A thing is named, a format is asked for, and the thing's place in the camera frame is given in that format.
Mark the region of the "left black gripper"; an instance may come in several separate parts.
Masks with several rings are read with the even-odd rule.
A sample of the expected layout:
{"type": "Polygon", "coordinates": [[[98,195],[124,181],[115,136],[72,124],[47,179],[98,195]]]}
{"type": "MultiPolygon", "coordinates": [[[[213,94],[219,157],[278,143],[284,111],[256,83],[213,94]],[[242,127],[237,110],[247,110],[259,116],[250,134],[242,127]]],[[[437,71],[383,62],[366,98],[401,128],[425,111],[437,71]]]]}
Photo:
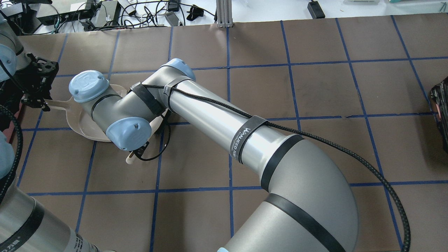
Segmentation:
{"type": "Polygon", "coordinates": [[[24,77],[24,86],[27,89],[21,103],[34,109],[38,108],[43,112],[49,112],[51,109],[46,100],[52,99],[51,89],[59,71],[59,62],[35,57],[32,53],[26,53],[26,56],[30,59],[30,64],[21,72],[24,77]]]}

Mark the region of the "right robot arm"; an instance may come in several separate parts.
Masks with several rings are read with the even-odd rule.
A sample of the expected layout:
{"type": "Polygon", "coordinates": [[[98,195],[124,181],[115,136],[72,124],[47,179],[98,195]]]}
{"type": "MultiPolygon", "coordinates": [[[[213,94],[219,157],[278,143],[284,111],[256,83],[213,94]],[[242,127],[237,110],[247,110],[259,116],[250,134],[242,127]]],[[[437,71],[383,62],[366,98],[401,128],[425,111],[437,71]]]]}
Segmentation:
{"type": "Polygon", "coordinates": [[[171,110],[259,175],[269,195],[220,252],[354,251],[356,201],[332,159],[299,134],[281,134],[264,118],[234,112],[197,84],[181,59],[162,65],[125,97],[95,70],[74,76],[69,92],[121,150],[142,147],[150,122],[171,110]]]}

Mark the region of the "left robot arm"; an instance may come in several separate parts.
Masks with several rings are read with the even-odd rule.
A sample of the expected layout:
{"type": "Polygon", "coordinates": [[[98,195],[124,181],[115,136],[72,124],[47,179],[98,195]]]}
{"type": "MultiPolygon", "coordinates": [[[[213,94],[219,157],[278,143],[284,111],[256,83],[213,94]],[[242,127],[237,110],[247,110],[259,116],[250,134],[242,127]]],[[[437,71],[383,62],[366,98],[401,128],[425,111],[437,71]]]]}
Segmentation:
{"type": "Polygon", "coordinates": [[[98,252],[98,247],[17,187],[23,133],[14,113],[2,106],[1,114],[13,123],[17,140],[13,149],[1,134],[1,251],[98,252]]]}

